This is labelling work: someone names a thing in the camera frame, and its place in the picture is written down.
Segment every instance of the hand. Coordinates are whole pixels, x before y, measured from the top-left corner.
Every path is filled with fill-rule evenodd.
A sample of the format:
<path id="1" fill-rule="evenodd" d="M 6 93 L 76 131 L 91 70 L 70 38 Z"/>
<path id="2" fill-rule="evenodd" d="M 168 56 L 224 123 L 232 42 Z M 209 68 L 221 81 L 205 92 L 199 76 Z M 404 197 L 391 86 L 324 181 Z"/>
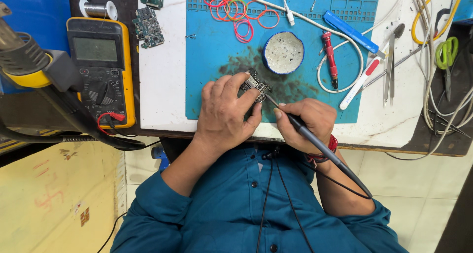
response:
<path id="1" fill-rule="evenodd" d="M 278 129 L 286 143 L 304 153 L 320 154 L 310 141 L 296 131 L 286 113 L 300 116 L 307 128 L 328 146 L 337 117 L 337 111 L 332 106 L 316 99 L 303 99 L 290 104 L 280 103 L 279 109 L 274 108 Z"/>
<path id="2" fill-rule="evenodd" d="M 237 96 L 240 85 L 249 77 L 247 72 L 225 75 L 202 88 L 201 113 L 193 141 L 213 157 L 218 158 L 243 143 L 261 122 L 261 103 L 253 107 L 252 115 L 244 122 L 245 113 L 260 95 L 259 90 L 250 89 L 240 98 Z"/>

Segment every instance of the white desk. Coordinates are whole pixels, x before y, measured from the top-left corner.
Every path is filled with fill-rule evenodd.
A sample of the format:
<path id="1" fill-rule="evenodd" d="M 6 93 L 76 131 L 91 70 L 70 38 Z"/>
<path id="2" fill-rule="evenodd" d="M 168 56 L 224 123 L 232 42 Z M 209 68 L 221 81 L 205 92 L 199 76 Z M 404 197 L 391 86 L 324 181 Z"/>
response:
<path id="1" fill-rule="evenodd" d="M 379 0 L 376 23 L 391 10 L 395 2 Z M 450 6 L 450 2 L 434 0 L 434 15 L 441 8 Z M 139 2 L 139 7 L 144 8 L 145 5 Z M 402 0 L 390 17 L 373 30 L 372 40 L 382 45 L 398 24 L 405 23 L 405 32 L 395 43 L 396 61 L 417 47 L 409 31 L 416 13 L 414 0 Z M 163 8 L 156 10 L 156 15 L 166 42 L 150 49 L 139 49 L 141 128 L 194 132 L 197 121 L 186 118 L 185 108 L 186 0 L 164 0 Z M 439 27 L 445 24 L 447 18 L 448 15 L 442 17 Z M 417 28 L 419 39 L 423 39 L 421 20 Z M 445 41 L 448 31 L 435 41 L 435 45 Z M 383 108 L 384 80 L 378 80 L 363 91 L 358 122 L 335 125 L 333 134 L 340 143 L 402 147 L 410 141 L 421 113 L 425 88 L 418 59 L 419 53 L 395 69 L 393 107 L 388 105 L 386 109 Z M 373 74 L 379 74 L 383 69 L 384 66 L 380 65 Z M 282 139 L 276 124 L 271 123 L 261 123 L 254 136 Z"/>

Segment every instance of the digital multimeter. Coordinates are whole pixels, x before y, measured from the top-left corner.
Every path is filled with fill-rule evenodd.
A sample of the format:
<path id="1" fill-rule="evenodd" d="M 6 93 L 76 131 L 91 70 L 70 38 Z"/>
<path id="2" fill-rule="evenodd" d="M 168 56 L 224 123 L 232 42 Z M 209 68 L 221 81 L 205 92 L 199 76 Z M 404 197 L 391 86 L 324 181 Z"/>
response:
<path id="1" fill-rule="evenodd" d="M 84 77 L 79 98 L 93 116 L 103 113 L 125 115 L 112 119 L 115 128 L 135 124 L 132 64 L 127 27 L 118 21 L 72 17 L 67 20 L 70 55 Z M 104 117 L 102 128 L 110 128 Z"/>

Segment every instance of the white tile floor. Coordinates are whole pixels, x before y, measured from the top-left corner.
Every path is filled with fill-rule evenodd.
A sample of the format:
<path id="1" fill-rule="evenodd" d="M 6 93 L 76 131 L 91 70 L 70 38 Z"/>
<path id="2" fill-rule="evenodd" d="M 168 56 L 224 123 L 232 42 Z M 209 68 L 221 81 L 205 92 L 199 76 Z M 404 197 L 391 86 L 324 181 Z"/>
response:
<path id="1" fill-rule="evenodd" d="M 149 144 L 156 137 L 138 137 Z M 389 226 L 410 253 L 433 253 L 473 163 L 473 149 L 463 158 L 429 156 L 399 161 L 382 152 L 340 150 L 374 198 L 391 210 Z M 416 158 L 414 154 L 395 154 Z M 125 153 L 127 204 L 139 184 L 158 170 L 151 149 Z M 317 183 L 314 194 L 320 200 Z"/>

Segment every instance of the red screwdriver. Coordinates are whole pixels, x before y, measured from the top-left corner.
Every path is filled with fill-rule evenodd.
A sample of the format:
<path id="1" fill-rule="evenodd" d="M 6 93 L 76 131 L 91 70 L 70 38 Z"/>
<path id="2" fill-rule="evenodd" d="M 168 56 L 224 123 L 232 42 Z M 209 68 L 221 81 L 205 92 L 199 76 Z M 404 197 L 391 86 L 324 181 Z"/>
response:
<path id="1" fill-rule="evenodd" d="M 328 67 L 330 70 L 330 76 L 332 77 L 332 87 L 338 92 L 338 72 L 334 59 L 334 49 L 332 48 L 332 43 L 330 42 L 331 35 L 332 32 L 323 33 L 322 40 L 325 43 L 325 53 L 327 53 Z"/>

